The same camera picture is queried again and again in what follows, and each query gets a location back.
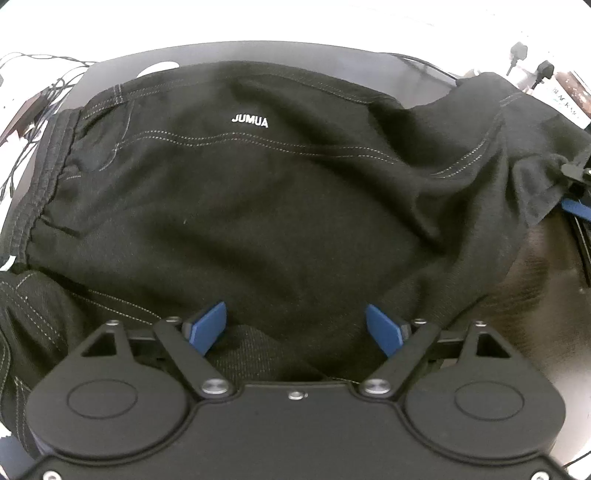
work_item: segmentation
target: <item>garment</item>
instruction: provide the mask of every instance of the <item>garment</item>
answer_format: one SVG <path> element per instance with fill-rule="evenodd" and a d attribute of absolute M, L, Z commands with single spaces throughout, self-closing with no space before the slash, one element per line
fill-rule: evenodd
<path fill-rule="evenodd" d="M 430 105 L 274 64 L 154 73 L 61 113 L 2 232 L 2 420 L 102 322 L 224 300 L 230 380 L 361 381 L 384 313 L 448 325 L 511 266 L 591 137 L 494 74 Z"/>

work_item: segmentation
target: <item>white printed logo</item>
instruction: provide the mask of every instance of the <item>white printed logo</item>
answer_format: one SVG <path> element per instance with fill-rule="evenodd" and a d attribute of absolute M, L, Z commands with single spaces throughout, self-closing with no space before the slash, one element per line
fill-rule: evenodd
<path fill-rule="evenodd" d="M 269 124 L 267 123 L 266 118 L 256 115 L 248 115 L 247 113 L 238 114 L 236 118 L 232 118 L 232 122 L 246 122 L 247 124 L 255 124 L 258 127 L 269 128 Z"/>

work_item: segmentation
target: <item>blue object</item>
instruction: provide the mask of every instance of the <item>blue object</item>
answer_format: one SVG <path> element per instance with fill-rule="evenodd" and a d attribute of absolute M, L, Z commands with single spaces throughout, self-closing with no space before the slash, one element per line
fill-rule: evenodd
<path fill-rule="evenodd" d="M 404 343 L 404 334 L 400 326 L 388 318 L 374 305 L 365 309 L 365 320 L 369 334 L 388 356 L 392 356 Z"/>
<path fill-rule="evenodd" d="M 562 209 L 565 212 L 572 213 L 577 217 L 591 222 L 591 208 L 587 207 L 581 202 L 577 202 L 576 200 L 571 199 L 562 199 L 560 204 L 562 205 Z"/>
<path fill-rule="evenodd" d="M 191 327 L 189 343 L 205 355 L 226 328 L 226 304 L 220 302 Z"/>

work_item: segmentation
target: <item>white background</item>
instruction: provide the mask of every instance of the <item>white background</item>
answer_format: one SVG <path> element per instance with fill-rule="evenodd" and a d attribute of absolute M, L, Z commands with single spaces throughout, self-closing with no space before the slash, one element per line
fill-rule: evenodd
<path fill-rule="evenodd" d="M 529 47 L 522 67 L 533 72 L 549 60 L 589 84 L 589 25 L 582 0 L 9 0 L 0 9 L 0 56 L 16 50 L 100 61 L 183 44 L 284 40 L 405 53 L 455 74 L 505 74 L 509 49 L 522 41 Z M 16 59 L 0 70 L 0 131 L 23 101 L 73 66 Z M 14 139 L 0 147 L 0 183 L 19 151 Z M 7 208 L 5 200 L 0 221 Z M 590 474 L 588 460 L 571 474 Z"/>

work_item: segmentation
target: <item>screw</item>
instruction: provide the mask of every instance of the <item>screw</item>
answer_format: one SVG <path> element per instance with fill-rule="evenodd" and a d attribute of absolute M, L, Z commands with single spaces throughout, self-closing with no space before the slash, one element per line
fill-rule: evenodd
<path fill-rule="evenodd" d="M 49 470 L 43 474 L 43 480 L 61 480 L 61 475 L 53 470 Z"/>
<path fill-rule="evenodd" d="M 363 382 L 363 390 L 370 395 L 384 395 L 391 389 L 390 383 L 382 378 L 370 378 Z"/>
<path fill-rule="evenodd" d="M 288 395 L 290 400 L 302 400 L 303 398 L 306 398 L 307 396 L 308 396 L 307 393 L 300 392 L 299 390 L 295 390 L 293 392 L 290 392 L 290 394 Z"/>
<path fill-rule="evenodd" d="M 203 382 L 201 390 L 210 395 L 223 395 L 230 390 L 230 384 L 223 378 L 210 378 Z"/>
<path fill-rule="evenodd" d="M 531 477 L 531 480 L 550 480 L 550 475 L 546 472 L 537 472 L 534 473 L 534 476 Z"/>

